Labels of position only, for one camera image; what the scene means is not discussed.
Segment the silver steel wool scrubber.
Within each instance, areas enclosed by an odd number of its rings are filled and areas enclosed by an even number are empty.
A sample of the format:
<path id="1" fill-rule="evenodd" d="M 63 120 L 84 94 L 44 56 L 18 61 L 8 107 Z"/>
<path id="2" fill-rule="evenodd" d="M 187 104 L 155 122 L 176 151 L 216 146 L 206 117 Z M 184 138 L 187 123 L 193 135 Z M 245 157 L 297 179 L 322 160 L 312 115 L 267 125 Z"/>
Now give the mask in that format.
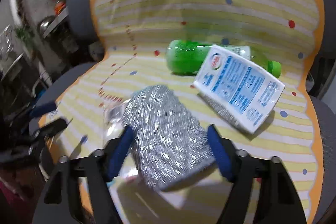
<path id="1" fill-rule="evenodd" d="M 170 189 L 215 161 L 206 129 L 165 85 L 133 93 L 122 121 L 134 131 L 131 154 L 149 188 Z"/>

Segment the clear plastic zip bag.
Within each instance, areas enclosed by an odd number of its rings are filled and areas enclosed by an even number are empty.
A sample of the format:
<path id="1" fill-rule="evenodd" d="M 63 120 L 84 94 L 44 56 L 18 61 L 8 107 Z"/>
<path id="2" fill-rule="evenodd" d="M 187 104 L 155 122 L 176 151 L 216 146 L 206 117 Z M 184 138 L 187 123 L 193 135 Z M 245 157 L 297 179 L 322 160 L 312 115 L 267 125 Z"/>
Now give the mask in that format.
<path id="1" fill-rule="evenodd" d="M 116 139 L 121 136 L 123 128 L 125 127 L 122 116 L 128 102 L 128 100 L 125 100 L 123 102 L 113 103 L 104 110 L 104 125 L 106 128 L 104 144 L 111 139 Z M 183 203 L 185 202 L 185 196 L 182 192 L 157 192 L 148 188 L 139 175 L 138 169 L 135 167 L 131 148 L 128 148 L 126 158 L 122 163 L 121 170 L 118 172 L 117 177 L 108 183 L 109 191 L 114 199 L 119 200 L 122 186 L 125 186 L 126 190 L 130 192 L 138 192 L 137 196 L 142 201 L 149 200 L 150 195 L 157 196 L 176 210 L 182 210 Z"/>

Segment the green plastic bottle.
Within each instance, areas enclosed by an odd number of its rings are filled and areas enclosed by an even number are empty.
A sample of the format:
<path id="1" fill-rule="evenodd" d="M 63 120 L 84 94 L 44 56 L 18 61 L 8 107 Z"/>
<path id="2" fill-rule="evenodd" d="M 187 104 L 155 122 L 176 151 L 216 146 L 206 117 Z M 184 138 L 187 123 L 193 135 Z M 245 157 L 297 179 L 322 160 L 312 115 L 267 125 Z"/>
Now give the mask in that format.
<path id="1" fill-rule="evenodd" d="M 166 50 L 166 62 L 169 70 L 176 75 L 195 75 L 201 68 L 212 45 L 188 40 L 173 40 Z M 260 50 L 251 46 L 222 45 L 245 59 L 261 66 L 274 77 L 279 78 L 282 65 L 266 57 Z"/>

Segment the kitchen shelf with condiments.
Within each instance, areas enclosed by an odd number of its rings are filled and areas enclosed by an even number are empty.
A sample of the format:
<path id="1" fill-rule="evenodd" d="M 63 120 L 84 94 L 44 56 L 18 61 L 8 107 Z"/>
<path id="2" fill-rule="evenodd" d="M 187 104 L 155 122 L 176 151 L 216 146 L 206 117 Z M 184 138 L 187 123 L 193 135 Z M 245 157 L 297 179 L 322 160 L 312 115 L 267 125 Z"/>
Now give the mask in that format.
<path id="1" fill-rule="evenodd" d="M 1 58 L 25 53 L 43 77 L 55 81 L 80 63 L 80 46 L 70 29 L 67 9 L 56 12 L 57 0 L 1 0 L 1 34 L 10 34 L 13 50 Z"/>

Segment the grey office chair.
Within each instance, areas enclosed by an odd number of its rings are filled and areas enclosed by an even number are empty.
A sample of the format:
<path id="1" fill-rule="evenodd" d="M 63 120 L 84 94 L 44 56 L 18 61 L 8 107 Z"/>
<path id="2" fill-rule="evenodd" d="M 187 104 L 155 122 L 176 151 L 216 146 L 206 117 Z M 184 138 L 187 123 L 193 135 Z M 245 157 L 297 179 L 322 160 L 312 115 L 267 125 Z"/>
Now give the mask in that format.
<path id="1" fill-rule="evenodd" d="M 95 41 L 97 34 L 91 19 L 89 0 L 68 0 L 67 2 L 70 17 L 68 22 L 73 33 L 80 39 L 88 40 L 89 42 Z M 91 67 L 93 67 L 93 63 L 85 63 L 70 69 L 47 89 L 41 98 L 37 100 L 37 105 L 40 106 L 49 101 L 55 101 L 70 84 L 74 83 L 79 76 L 83 75 Z M 327 216 L 327 213 L 335 216 L 335 212 L 331 209 L 335 199 L 335 114 L 326 103 L 318 98 L 311 97 L 310 99 L 317 114 L 323 146 L 324 175 L 322 192 L 313 220 L 313 223 L 320 223 L 324 221 L 323 218 Z"/>

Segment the yellow striped dotted cloth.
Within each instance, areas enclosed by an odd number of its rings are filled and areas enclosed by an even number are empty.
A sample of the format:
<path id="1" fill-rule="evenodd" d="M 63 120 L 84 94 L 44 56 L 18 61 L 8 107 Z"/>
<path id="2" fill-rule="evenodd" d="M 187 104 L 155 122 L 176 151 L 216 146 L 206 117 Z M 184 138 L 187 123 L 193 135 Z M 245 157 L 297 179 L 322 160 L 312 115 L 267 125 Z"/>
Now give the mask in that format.
<path id="1" fill-rule="evenodd" d="M 312 223 L 322 142 L 305 81 L 322 0 L 67 0 L 102 61 L 45 115 L 52 159 L 93 160 L 130 126 L 107 196 L 123 223 Z"/>

